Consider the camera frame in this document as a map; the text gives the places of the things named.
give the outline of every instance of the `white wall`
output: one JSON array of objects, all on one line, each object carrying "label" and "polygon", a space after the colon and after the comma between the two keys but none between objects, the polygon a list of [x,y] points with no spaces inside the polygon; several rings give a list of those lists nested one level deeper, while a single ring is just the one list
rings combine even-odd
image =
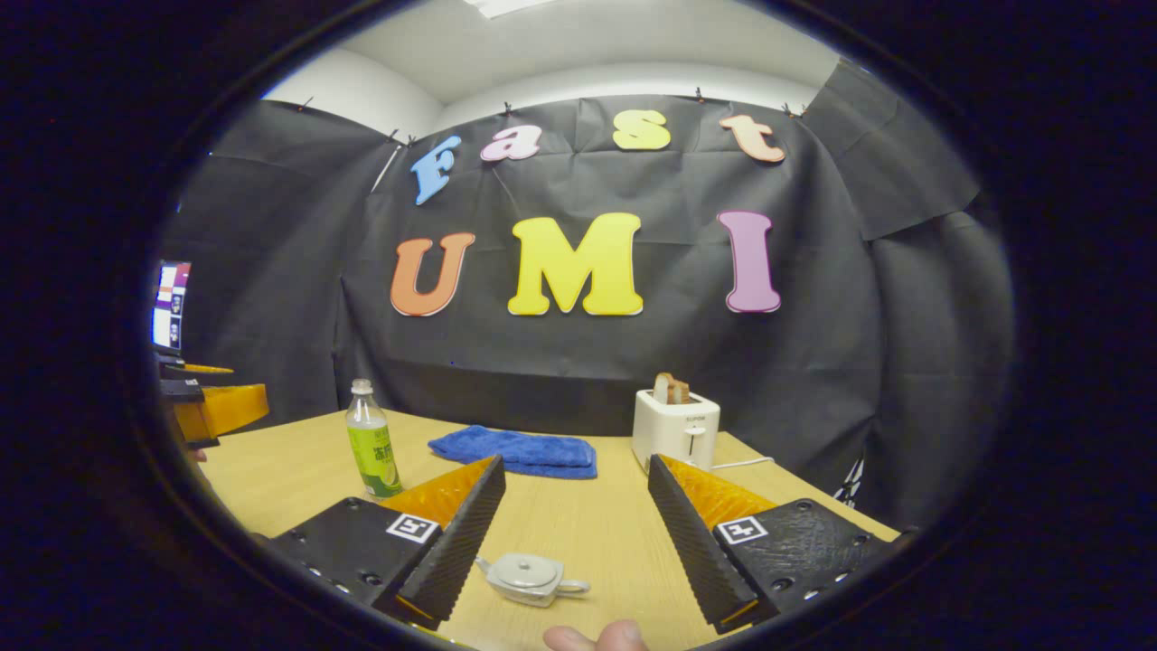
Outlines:
[{"label": "white wall", "polygon": [[430,133],[504,110],[602,95],[690,95],[735,99],[779,109],[784,102],[799,112],[818,88],[759,73],[692,64],[616,64],[533,76],[491,88],[442,111]]},{"label": "white wall", "polygon": [[421,87],[361,54],[336,47],[301,67],[265,95],[334,113],[396,138],[434,131],[442,103]]}]

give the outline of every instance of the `teapot lid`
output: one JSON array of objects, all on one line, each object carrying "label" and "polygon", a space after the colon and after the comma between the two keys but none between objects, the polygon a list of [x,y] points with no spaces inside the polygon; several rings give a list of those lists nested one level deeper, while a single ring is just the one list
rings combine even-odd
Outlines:
[{"label": "teapot lid", "polygon": [[554,580],[554,563],[539,556],[507,554],[491,567],[494,577],[514,587],[538,587]]}]

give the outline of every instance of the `teapot handle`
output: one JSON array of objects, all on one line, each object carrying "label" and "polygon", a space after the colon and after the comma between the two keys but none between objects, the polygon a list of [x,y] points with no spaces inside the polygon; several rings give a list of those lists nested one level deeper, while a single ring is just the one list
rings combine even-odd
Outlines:
[{"label": "teapot handle", "polygon": [[590,592],[590,584],[587,582],[563,580],[559,583],[559,597],[577,597]]}]

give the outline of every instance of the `white teapot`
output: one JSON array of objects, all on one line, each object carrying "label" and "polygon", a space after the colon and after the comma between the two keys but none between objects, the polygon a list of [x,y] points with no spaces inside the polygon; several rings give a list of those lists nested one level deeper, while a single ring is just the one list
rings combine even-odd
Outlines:
[{"label": "white teapot", "polygon": [[562,579],[562,563],[530,554],[507,554],[493,564],[481,556],[474,564],[486,574],[499,594],[528,606],[545,608],[558,597],[577,597],[590,591],[590,584]]}]

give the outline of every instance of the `ceiling light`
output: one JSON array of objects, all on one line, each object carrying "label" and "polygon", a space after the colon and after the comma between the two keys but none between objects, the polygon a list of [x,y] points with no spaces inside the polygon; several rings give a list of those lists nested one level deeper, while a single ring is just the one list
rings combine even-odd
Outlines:
[{"label": "ceiling light", "polygon": [[551,1],[553,0],[466,0],[466,3],[481,12],[487,19],[493,19],[502,14],[509,14],[510,12],[517,12],[518,9],[533,7],[535,5],[545,5]]}]

